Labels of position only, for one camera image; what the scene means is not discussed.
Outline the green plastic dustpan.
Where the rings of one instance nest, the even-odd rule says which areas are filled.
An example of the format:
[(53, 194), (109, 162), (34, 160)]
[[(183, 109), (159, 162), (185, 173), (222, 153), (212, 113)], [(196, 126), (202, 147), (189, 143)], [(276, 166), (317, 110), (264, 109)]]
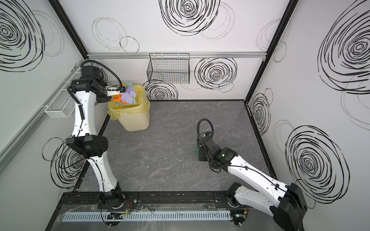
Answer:
[(123, 83), (126, 88), (126, 92), (112, 96), (112, 100), (116, 105), (133, 105), (136, 104), (137, 92), (130, 82)]

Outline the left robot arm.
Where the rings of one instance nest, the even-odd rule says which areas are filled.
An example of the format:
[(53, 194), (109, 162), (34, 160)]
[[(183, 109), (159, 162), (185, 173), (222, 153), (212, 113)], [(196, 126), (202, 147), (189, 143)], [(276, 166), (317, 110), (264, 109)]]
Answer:
[(99, 199), (103, 205), (119, 209), (125, 197), (108, 161), (108, 139), (98, 134), (95, 127), (94, 105), (106, 103), (114, 95), (126, 91), (120, 81), (118, 86), (108, 86), (103, 70), (110, 69), (96, 60), (80, 64), (81, 77), (71, 81), (67, 93), (75, 103), (75, 122), (72, 136), (66, 145), (83, 156), (92, 167), (99, 184)]

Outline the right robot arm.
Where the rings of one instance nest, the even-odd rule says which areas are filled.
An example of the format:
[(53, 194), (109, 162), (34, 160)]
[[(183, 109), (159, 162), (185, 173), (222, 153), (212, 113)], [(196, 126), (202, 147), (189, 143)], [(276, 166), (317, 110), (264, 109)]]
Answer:
[(231, 207), (245, 207), (243, 215), (234, 215), (232, 218), (235, 226), (241, 226), (249, 210), (254, 208), (271, 216), (285, 231), (304, 230), (303, 220), (308, 207), (301, 188), (295, 183), (287, 185), (266, 175), (228, 147), (220, 148), (213, 140), (214, 130), (200, 132), (203, 121), (212, 125), (207, 118), (197, 123), (197, 146), (201, 160), (206, 161), (213, 172), (225, 171), (252, 187), (248, 189), (234, 183), (226, 193)]

